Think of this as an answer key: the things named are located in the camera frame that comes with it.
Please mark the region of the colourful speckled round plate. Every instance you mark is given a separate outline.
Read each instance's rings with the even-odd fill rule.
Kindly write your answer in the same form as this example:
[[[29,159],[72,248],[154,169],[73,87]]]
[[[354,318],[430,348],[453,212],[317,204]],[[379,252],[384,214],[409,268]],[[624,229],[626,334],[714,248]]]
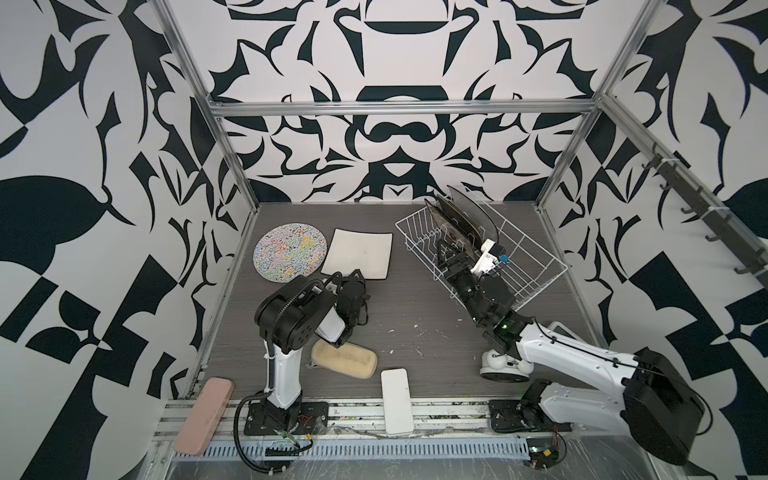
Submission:
[[[256,272],[273,283],[288,283],[313,274],[324,262],[328,244],[323,233],[305,223],[287,223],[263,235],[253,250]]]

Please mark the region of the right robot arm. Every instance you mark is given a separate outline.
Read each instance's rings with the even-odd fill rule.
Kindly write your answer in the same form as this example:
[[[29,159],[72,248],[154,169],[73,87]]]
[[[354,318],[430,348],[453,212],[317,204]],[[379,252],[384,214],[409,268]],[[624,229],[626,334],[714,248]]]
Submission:
[[[510,366],[527,377],[542,365],[584,383],[572,389],[536,381],[522,404],[527,417],[623,433],[660,460],[687,463],[711,409],[664,355],[648,348],[613,352],[542,326],[513,308],[514,296],[499,275],[479,272],[475,260],[453,245],[439,242],[437,266],[496,355],[488,367]]]

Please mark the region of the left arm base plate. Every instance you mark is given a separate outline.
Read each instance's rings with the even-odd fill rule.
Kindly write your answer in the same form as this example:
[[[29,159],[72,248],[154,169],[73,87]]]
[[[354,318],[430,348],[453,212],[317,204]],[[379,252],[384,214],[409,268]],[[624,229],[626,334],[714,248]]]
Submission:
[[[246,436],[267,436],[284,431],[314,435],[327,426],[329,407],[327,402],[299,401],[287,409],[278,408],[268,401],[251,403],[243,433]]]

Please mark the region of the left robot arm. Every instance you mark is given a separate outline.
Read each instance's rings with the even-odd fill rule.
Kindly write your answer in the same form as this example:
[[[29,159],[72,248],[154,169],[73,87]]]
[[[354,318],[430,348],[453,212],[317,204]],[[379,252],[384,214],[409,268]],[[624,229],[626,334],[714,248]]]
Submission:
[[[355,269],[326,279],[298,275],[260,304],[254,322],[267,353],[267,407],[279,414],[296,411],[303,348],[314,335],[333,347],[344,345],[367,322],[368,300],[366,279]]]

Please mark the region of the white square plate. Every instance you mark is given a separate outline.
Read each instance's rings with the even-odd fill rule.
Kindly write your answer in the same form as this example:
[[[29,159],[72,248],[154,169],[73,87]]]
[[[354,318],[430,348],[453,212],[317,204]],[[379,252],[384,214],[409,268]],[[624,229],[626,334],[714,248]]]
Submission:
[[[366,280],[386,280],[389,272],[393,234],[365,233],[336,229],[320,272],[343,276],[359,270]]]

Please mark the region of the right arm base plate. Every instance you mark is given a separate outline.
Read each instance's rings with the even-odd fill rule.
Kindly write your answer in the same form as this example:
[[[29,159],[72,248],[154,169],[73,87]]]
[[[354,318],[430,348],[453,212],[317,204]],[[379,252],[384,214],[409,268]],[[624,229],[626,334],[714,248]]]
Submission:
[[[488,402],[490,427],[500,434],[571,432],[570,423],[556,423],[531,402],[494,399]]]

